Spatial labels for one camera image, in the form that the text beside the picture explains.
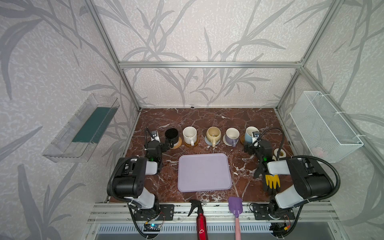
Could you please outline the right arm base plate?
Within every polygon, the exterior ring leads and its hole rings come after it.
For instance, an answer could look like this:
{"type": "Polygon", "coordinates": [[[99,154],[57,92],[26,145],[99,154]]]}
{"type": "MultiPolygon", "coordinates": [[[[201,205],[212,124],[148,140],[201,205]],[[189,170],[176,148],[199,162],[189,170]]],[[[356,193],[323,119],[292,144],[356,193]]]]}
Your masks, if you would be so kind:
{"type": "Polygon", "coordinates": [[[250,210],[254,214],[255,220],[295,220],[295,214],[292,208],[281,209],[273,203],[258,204],[251,203],[250,210]]]}

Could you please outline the woven rattan coaster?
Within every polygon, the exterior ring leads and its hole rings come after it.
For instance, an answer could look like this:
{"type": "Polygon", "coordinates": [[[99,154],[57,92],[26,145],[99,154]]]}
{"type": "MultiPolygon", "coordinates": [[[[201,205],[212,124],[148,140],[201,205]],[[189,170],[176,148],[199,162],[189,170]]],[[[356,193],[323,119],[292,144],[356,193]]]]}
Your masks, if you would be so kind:
{"type": "Polygon", "coordinates": [[[174,146],[172,147],[172,149],[177,149],[177,148],[179,148],[179,147],[182,145],[182,143],[183,143],[183,140],[182,140],[181,137],[179,137],[178,142],[174,144],[174,146]]]}

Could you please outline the beige ceramic mug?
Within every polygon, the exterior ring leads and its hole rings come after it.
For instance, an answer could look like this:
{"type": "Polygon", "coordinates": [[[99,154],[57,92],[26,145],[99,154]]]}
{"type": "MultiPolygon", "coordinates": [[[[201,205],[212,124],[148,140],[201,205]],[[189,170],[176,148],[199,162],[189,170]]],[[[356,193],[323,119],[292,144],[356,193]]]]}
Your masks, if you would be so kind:
{"type": "Polygon", "coordinates": [[[216,147],[216,141],[221,140],[222,134],[219,128],[217,127],[210,127],[208,128],[206,132],[206,137],[208,140],[212,143],[212,147],[216,147]]]}

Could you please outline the white speckled mug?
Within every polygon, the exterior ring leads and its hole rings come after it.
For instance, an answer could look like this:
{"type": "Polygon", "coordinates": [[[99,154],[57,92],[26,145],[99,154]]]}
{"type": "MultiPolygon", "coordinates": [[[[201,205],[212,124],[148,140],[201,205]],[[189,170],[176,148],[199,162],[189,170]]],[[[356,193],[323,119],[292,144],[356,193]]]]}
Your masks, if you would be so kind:
{"type": "Polygon", "coordinates": [[[184,128],[183,130],[183,137],[184,138],[197,138],[197,129],[190,126],[190,127],[186,127],[184,128]]]}

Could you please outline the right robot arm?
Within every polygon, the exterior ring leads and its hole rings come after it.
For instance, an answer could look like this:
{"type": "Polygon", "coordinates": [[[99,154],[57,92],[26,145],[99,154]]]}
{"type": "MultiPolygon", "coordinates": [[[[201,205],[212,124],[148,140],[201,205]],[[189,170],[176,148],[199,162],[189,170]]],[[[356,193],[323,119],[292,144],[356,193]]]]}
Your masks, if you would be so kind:
{"type": "Polygon", "coordinates": [[[256,220],[297,219],[294,208],[328,199],[338,192],[341,177],[330,163],[306,155],[281,157],[286,138],[282,137],[275,153],[263,136],[257,128],[248,127],[244,140],[245,153],[256,156],[259,162],[254,178],[262,179],[263,190],[271,197],[267,204],[250,204],[256,220]]]}

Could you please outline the white grey-handled mug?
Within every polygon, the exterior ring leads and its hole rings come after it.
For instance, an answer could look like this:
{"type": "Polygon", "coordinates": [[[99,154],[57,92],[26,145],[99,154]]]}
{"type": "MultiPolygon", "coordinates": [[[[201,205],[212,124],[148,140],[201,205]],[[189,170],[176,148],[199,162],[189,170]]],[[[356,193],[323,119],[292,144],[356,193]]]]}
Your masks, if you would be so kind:
{"type": "Polygon", "coordinates": [[[236,128],[228,128],[224,140],[228,146],[236,147],[240,138],[240,132],[236,128]]]}

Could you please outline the black cup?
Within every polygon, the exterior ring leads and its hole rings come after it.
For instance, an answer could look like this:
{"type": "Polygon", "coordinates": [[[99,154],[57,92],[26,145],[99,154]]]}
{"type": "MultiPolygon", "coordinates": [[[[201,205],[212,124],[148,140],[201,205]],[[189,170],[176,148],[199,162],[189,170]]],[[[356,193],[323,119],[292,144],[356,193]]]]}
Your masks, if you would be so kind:
{"type": "Polygon", "coordinates": [[[179,142],[179,131],[176,128],[170,128],[166,130],[165,137],[170,148],[173,148],[179,142]]]}

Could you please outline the blue woven coaster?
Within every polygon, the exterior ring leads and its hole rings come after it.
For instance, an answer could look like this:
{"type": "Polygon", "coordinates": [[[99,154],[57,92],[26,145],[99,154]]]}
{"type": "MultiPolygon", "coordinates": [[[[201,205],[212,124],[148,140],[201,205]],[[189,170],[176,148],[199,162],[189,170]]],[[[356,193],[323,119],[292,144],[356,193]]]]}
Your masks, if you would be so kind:
{"type": "MultiPolygon", "coordinates": [[[[207,145],[212,146],[212,143],[208,140],[207,137],[205,137],[205,142],[206,142],[207,145]]],[[[216,146],[219,145],[220,142],[221,142],[221,140],[216,141],[216,146]]]]}

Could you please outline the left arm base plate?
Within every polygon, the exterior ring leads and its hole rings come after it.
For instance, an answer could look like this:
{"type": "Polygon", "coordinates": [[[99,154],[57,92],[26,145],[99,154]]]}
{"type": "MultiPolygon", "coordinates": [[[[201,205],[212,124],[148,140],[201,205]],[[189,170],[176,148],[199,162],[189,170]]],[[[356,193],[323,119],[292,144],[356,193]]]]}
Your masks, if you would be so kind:
{"type": "Polygon", "coordinates": [[[172,221],[174,208],[172,204],[160,204],[152,209],[134,211],[134,218],[136,221],[172,221]]]}

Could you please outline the white blue mug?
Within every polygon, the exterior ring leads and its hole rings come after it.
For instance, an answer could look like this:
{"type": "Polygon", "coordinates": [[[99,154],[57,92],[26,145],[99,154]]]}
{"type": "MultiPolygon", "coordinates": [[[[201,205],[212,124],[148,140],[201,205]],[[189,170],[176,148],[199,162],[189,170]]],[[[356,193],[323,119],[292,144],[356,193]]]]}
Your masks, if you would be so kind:
{"type": "Polygon", "coordinates": [[[256,127],[247,127],[246,133],[245,133],[245,143],[246,144],[252,144],[253,143],[253,134],[252,132],[259,131],[256,127]]]}

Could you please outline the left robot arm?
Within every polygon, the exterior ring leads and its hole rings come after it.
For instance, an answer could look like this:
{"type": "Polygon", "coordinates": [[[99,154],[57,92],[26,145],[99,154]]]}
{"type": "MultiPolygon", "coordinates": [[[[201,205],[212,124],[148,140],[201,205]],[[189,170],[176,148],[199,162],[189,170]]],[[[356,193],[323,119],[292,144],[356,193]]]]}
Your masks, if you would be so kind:
{"type": "Polygon", "coordinates": [[[150,220],[161,214],[160,203],[155,194],[145,188],[147,175],[159,174],[162,170],[163,153],[170,144],[160,142],[158,131],[145,130],[145,156],[120,158],[107,184],[108,196],[128,203],[134,220],[150,220]]]}

